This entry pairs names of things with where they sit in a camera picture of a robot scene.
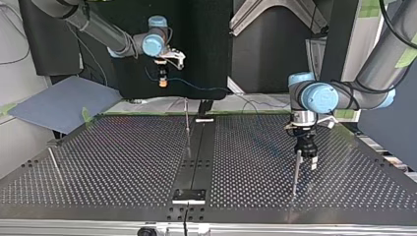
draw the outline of end effector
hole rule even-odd
[[[182,70],[186,56],[181,51],[169,46],[168,43],[172,38],[172,33],[173,31],[164,17],[153,16],[149,18],[148,32],[136,34],[129,38],[127,43],[129,46],[122,51],[113,51],[110,48],[108,48],[108,51],[111,56],[116,58],[146,54],[157,59],[159,63],[161,60],[176,60],[173,65],[178,70]]]

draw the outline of cable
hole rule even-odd
[[[90,64],[84,63],[85,69],[87,69],[90,73],[91,78],[97,79],[97,76],[99,76],[98,81],[104,84],[104,77]]]
[[[388,16],[387,10],[386,10],[386,5],[384,3],[384,0],[380,0],[380,8],[381,8],[381,12],[383,13],[383,17],[384,17],[384,22],[387,24],[387,27],[389,28],[389,30],[396,36],[396,38],[398,38],[400,41],[402,41],[404,44],[406,44],[407,46],[417,49],[417,44],[405,39],[404,36],[400,35],[395,28],[393,27],[392,21]]]
[[[145,72],[147,73],[148,79],[150,79],[153,82],[159,82],[158,79],[154,79],[150,75],[147,67],[145,67]],[[195,86],[195,85],[193,85],[193,84],[191,84],[191,83],[189,83],[185,80],[178,79],[178,78],[167,79],[166,81],[168,81],[168,82],[178,81],[178,82],[181,82],[181,83],[183,83],[183,84],[185,84],[185,85],[187,85],[191,88],[197,89],[197,90],[204,90],[204,91],[223,90],[223,91],[229,92],[229,89],[227,89],[227,88],[200,88],[200,87],[197,87],[197,86]]]
[[[9,6],[9,5],[7,5],[7,4],[3,4],[3,5],[0,5],[0,10],[1,10],[1,12],[2,12],[2,15],[6,18],[6,20],[10,23],[10,25],[24,38],[24,39],[27,39],[27,37],[25,36],[25,34],[23,33],[23,32],[21,32],[20,30],[19,30],[19,28],[15,25],[15,23],[13,23],[13,21],[7,16],[7,14],[3,11],[3,9],[1,9],[1,8],[8,8],[9,10],[11,10],[15,15],[16,15],[16,17],[17,18],[19,18],[20,20],[22,20],[22,18],[21,18],[21,16],[19,15],[19,13],[14,9],[14,8],[12,8],[11,6]],[[27,59],[28,57],[29,57],[29,55],[30,55],[30,46],[29,46],[29,44],[28,44],[28,50],[27,50],[27,52],[26,52],[26,54],[23,56],[23,57],[21,57],[21,58],[19,58],[19,59],[16,59],[16,60],[13,60],[13,61],[8,61],[8,62],[0,62],[0,66],[3,66],[3,65],[10,65],[10,64],[15,64],[15,63],[17,63],[17,62],[21,62],[21,61],[23,61],[23,60],[25,60],[25,59]]]
[[[316,69],[315,69],[315,65],[313,63],[313,49],[312,49],[312,37],[313,37],[313,23],[314,23],[314,17],[316,16],[316,11],[317,11],[317,5],[315,5],[314,7],[314,11],[313,11],[313,16],[312,16],[312,22],[310,24],[310,39],[309,39],[309,44],[310,44],[310,62],[312,65],[312,70],[313,70],[313,75],[314,75],[314,80],[317,81],[317,77],[316,77]]]
[[[3,11],[3,9],[2,8],[7,8],[7,9],[9,9],[10,11],[12,11],[12,13],[13,14],[15,14],[15,16],[21,21],[21,23],[23,24],[23,20],[22,20],[22,18],[21,18],[21,16],[19,15],[19,13],[14,9],[14,8],[12,8],[11,6],[9,6],[9,5],[0,5],[0,11],[2,12],[2,15],[6,18],[6,20],[10,23],[10,25],[12,25],[12,27],[13,28],[15,28],[16,29],[16,31],[23,37],[23,38],[27,38],[26,36],[25,36],[25,34],[13,23],[13,21],[9,18],[9,16],[7,16],[7,14]]]
[[[169,36],[168,36],[168,40],[166,40],[166,43],[165,43],[166,45],[169,44],[169,42],[172,39],[172,35],[174,34],[174,29],[173,28],[168,28],[168,31],[169,31]]]
[[[159,80],[158,79],[154,79],[151,75],[150,75],[150,73],[149,73],[149,71],[148,71],[148,68],[147,67],[145,67],[145,72],[147,73],[147,76],[148,76],[148,79],[149,80],[151,80],[152,82],[159,82]],[[182,82],[182,83],[184,83],[185,85],[187,85],[187,86],[189,86],[189,87],[191,87],[191,88],[194,88],[194,89],[197,89],[197,90],[208,90],[208,91],[212,91],[212,90],[223,90],[223,91],[226,91],[226,92],[229,92],[229,89],[227,89],[227,88],[200,88],[200,87],[197,87],[197,86],[195,86],[195,85],[193,85],[193,84],[191,84],[191,83],[189,83],[189,82],[187,82],[187,81],[184,81],[184,80],[182,80],[182,79],[178,79],[178,78],[174,78],[174,79],[167,79],[166,81],[178,81],[178,82]],[[243,100],[245,100],[246,101],[246,103],[244,104],[244,106],[243,106],[243,108],[242,108],[242,113],[243,113],[243,111],[245,110],[245,107],[246,107],[246,105],[249,103],[249,104],[251,104],[252,105],[252,107],[254,107],[254,109],[255,109],[255,111],[257,112],[257,114],[259,115],[259,113],[258,113],[258,109],[257,109],[257,107],[253,104],[253,103],[257,103],[257,104],[259,104],[259,105],[261,105],[261,104],[264,104],[264,105],[268,105],[268,106],[271,106],[271,107],[277,107],[277,108],[284,108],[284,107],[286,107],[286,106],[288,106],[289,105],[289,103],[288,104],[285,104],[285,105],[283,105],[283,106],[276,106],[276,105],[271,105],[271,104],[269,104],[269,103],[266,103],[266,102],[257,102],[257,101],[254,101],[254,100],[248,100],[248,99],[246,99],[246,98],[244,98],[243,96],[241,96],[241,95],[238,95],[238,94],[236,94],[235,93],[235,95],[237,95],[238,97],[240,97],[241,99],[243,99]]]
[[[408,74],[409,74],[409,72],[411,70],[411,67],[413,66],[414,62],[415,62],[415,60],[411,63],[411,65],[409,65],[407,67],[407,69],[405,70],[404,74],[402,74],[401,79],[399,79],[399,81],[396,83],[395,86],[393,86],[392,88],[384,89],[384,90],[375,90],[375,89],[372,89],[372,88],[366,88],[364,85],[362,85],[358,81],[357,81],[357,84],[361,88],[356,88],[356,87],[354,87],[354,86],[352,86],[352,85],[350,85],[348,83],[344,83],[344,82],[340,82],[340,81],[332,81],[332,82],[337,83],[337,84],[342,84],[344,86],[349,87],[350,89],[358,90],[358,91],[361,91],[361,92],[364,92],[364,93],[383,94],[383,93],[387,93],[387,92],[390,92],[390,91],[398,88],[398,86],[400,86],[404,82],[404,80],[407,78],[407,76],[408,76]]]
[[[68,27],[68,29],[70,29],[70,32],[74,35],[74,37],[80,42],[80,44],[87,50],[89,55],[91,55],[92,60],[94,60],[95,64],[97,64],[98,68],[100,69],[101,73],[104,76],[105,85],[108,86],[107,76],[105,75],[105,72],[104,72],[103,68],[101,67],[101,65],[95,59],[94,54],[92,54],[91,50],[89,50],[89,48],[86,46],[86,44],[77,36],[77,34],[73,31],[73,29],[71,28],[71,26],[68,23],[67,23],[67,27]]]

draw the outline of black cable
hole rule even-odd
[[[404,44],[406,44],[409,47],[412,47],[414,49],[417,49],[417,44],[405,39],[404,36],[400,35],[395,28],[393,27],[392,21],[390,20],[387,10],[386,10],[386,5],[384,3],[384,0],[380,0],[380,8],[381,8],[381,12],[383,13],[383,17],[384,17],[384,21],[387,24],[387,27],[389,28],[389,30],[396,36],[396,38],[398,38],[400,41],[402,41]]]
[[[384,90],[375,90],[375,89],[372,89],[372,88],[366,88],[364,85],[362,85],[359,81],[356,81],[356,83],[361,87],[361,88],[356,88],[356,87],[354,87],[354,86],[352,86],[351,84],[349,84],[349,83],[344,83],[344,82],[340,82],[340,81],[332,81],[333,83],[337,83],[337,84],[342,84],[342,85],[344,85],[344,86],[347,86],[347,87],[349,87],[349,88],[351,88],[351,89],[354,89],[354,90],[358,90],[358,91],[361,91],[361,92],[364,92],[364,93],[370,93],[370,94],[383,94],[383,93],[387,93],[387,92],[390,92],[390,91],[392,91],[392,90],[394,90],[394,89],[396,89],[396,88],[398,88],[403,82],[404,82],[404,80],[407,78],[407,76],[408,76],[408,74],[409,74],[409,72],[410,72],[410,70],[411,70],[411,67],[413,66],[413,64],[414,64],[414,62],[415,62],[415,60],[411,63],[411,65],[409,65],[408,67],[407,67],[407,69],[405,70],[405,72],[404,72],[404,74],[402,74],[402,76],[401,76],[401,79],[399,79],[399,81],[396,83],[396,85],[395,86],[393,86],[392,88],[388,88],[388,89],[384,89]]]
[[[102,83],[105,85],[105,78],[103,77],[103,75],[101,75],[101,73],[99,73],[96,69],[95,69],[95,67],[93,67],[92,65],[90,65],[90,64],[88,64],[88,63],[86,63],[86,62],[84,62],[84,65],[85,65],[85,68],[86,69],[88,69],[90,72],[91,72],[91,70],[93,71],[93,72],[95,72],[100,78],[101,78],[101,81],[102,81]]]
[[[21,61],[23,61],[23,60],[27,59],[27,58],[29,57],[29,54],[30,54],[30,48],[28,47],[28,51],[27,51],[27,53],[25,54],[25,56],[23,56],[22,58],[16,59],[16,60],[14,60],[14,61],[9,61],[9,62],[0,62],[0,66],[2,66],[2,65],[10,65],[10,64],[15,64],[15,63],[17,63],[17,62],[21,62]]]
[[[9,5],[4,5],[6,8],[8,8],[8,9],[10,9],[15,15],[16,15],[16,17],[17,18],[21,18],[15,11],[14,11],[14,9],[12,9]],[[1,12],[4,14],[4,17],[8,20],[8,22],[12,25],[12,27],[13,28],[15,28],[15,30],[24,38],[24,39],[27,39],[26,38],[26,36],[19,30],[19,28],[15,25],[15,23],[13,23],[12,22],[12,20],[10,20],[10,18],[6,15],[6,13],[5,12],[3,12],[3,10],[1,10]],[[23,60],[25,60],[25,59],[27,59],[28,57],[29,57],[29,55],[30,55],[30,46],[29,46],[29,44],[28,44],[28,51],[26,52],[26,54],[23,56],[23,57],[21,57],[21,58],[19,58],[19,59],[16,59],[16,60],[13,60],[13,61],[8,61],[8,62],[0,62],[0,66],[2,66],[2,65],[10,65],[10,64],[15,64],[15,63],[18,63],[18,62],[21,62],[21,61],[23,61]]]
[[[316,16],[316,11],[317,11],[317,5],[315,5],[314,7],[314,11],[313,11],[313,16],[312,16],[312,22],[310,24],[310,39],[309,39],[309,44],[310,44],[310,62],[312,65],[312,70],[313,70],[313,75],[314,75],[314,79],[315,81],[317,81],[317,77],[316,77],[316,69],[314,67],[314,63],[313,63],[313,50],[312,50],[312,38],[313,38],[313,23],[314,23],[314,17]]]

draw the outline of metal plate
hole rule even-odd
[[[189,154],[184,117],[103,117],[55,150],[60,169],[44,153],[0,180],[0,218],[417,224],[417,185],[343,127],[318,129],[318,169],[302,165],[292,201],[295,141],[283,131],[287,121],[216,116],[194,124],[191,150],[199,152]],[[177,210],[172,193],[192,160],[187,183],[206,189],[207,203]]]
[[[302,164],[292,200],[295,138],[283,130],[288,119],[216,118],[205,221],[417,224],[417,185],[343,127],[318,129],[318,169]]]
[[[166,220],[186,145],[184,117],[103,117],[55,149],[59,169],[51,158],[22,169],[0,191],[0,216]]]

